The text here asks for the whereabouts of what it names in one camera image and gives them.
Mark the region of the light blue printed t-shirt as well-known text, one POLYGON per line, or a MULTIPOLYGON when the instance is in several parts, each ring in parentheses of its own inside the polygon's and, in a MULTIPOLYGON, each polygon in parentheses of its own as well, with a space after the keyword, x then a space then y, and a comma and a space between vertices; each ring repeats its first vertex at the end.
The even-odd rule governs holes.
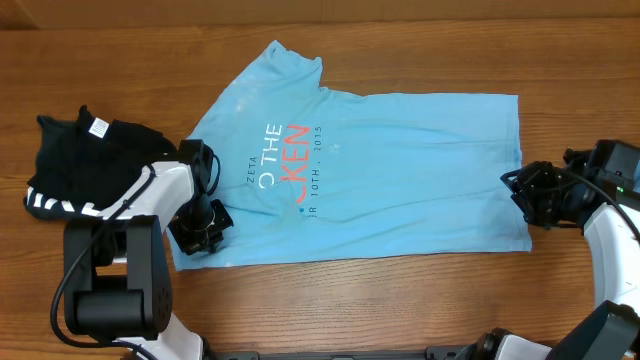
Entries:
POLYGON ((522 163, 516 96, 360 96, 322 73, 273 42, 196 125, 233 226, 177 269, 531 249, 501 180, 522 163))

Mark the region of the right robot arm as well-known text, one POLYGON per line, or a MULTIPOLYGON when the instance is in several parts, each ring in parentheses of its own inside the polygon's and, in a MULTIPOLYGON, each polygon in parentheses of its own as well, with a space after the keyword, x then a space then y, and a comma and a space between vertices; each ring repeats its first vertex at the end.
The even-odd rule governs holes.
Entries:
POLYGON ((525 221, 578 228, 591 254, 595 308, 550 347, 496 328, 459 359, 607 360, 639 356, 639 149, 600 140, 568 149, 556 167, 536 161, 502 175, 525 221))

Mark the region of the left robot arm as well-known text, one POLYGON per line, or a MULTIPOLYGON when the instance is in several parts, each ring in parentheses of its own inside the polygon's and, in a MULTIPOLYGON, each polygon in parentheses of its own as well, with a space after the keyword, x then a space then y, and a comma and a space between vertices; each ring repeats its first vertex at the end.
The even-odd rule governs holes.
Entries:
POLYGON ((233 221, 214 198, 220 161, 201 140, 143 166, 112 206, 64 229, 54 334, 77 348, 127 348, 137 359, 211 359, 207 340, 173 311, 163 237, 186 255, 212 253, 233 221))

